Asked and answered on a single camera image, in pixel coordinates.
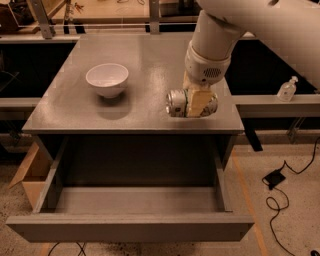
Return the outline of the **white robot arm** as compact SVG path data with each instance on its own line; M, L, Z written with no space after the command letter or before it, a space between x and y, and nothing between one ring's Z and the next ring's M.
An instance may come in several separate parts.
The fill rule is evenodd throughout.
M310 0L197 0L201 11L185 56L186 116L198 117L210 86L224 77L237 41L254 34L314 87L320 87L320 6ZM206 72L219 68L215 78Z

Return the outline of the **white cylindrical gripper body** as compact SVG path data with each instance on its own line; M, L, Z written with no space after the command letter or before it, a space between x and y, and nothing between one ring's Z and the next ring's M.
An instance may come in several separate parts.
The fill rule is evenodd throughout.
M192 83L213 85L221 81L230 65L231 57L210 60L199 55L189 42L185 55L185 71Z

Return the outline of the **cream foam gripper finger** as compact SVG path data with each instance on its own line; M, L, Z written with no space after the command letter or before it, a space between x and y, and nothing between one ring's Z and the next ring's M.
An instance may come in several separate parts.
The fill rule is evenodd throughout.
M198 118L216 112L216 94L209 88L187 90L187 117Z
M187 72L184 72L183 88L187 90L207 91L210 89L210 86L208 84L201 85L201 84L192 82L189 79Z

